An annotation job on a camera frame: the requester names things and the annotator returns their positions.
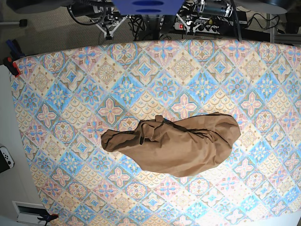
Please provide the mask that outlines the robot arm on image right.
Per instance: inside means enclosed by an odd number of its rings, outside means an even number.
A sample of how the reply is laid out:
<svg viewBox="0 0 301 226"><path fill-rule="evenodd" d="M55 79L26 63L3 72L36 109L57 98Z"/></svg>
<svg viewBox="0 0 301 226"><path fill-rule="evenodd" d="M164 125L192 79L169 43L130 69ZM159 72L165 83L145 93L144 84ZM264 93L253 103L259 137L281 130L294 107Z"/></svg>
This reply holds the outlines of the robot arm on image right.
<svg viewBox="0 0 301 226"><path fill-rule="evenodd" d="M185 23L187 31L193 34L208 32L226 35L232 30L234 37L242 40L238 12L232 0L193 0L188 4Z"/></svg>

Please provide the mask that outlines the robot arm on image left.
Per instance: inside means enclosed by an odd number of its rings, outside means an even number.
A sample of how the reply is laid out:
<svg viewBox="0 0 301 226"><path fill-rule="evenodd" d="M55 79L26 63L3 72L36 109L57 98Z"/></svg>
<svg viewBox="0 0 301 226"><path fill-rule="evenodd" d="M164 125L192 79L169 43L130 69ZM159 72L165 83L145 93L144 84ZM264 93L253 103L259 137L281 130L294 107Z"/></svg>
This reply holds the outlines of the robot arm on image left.
<svg viewBox="0 0 301 226"><path fill-rule="evenodd" d="M128 18L107 0L75 0L67 7L71 18L80 25L95 25L106 40L112 40L119 26Z"/></svg>

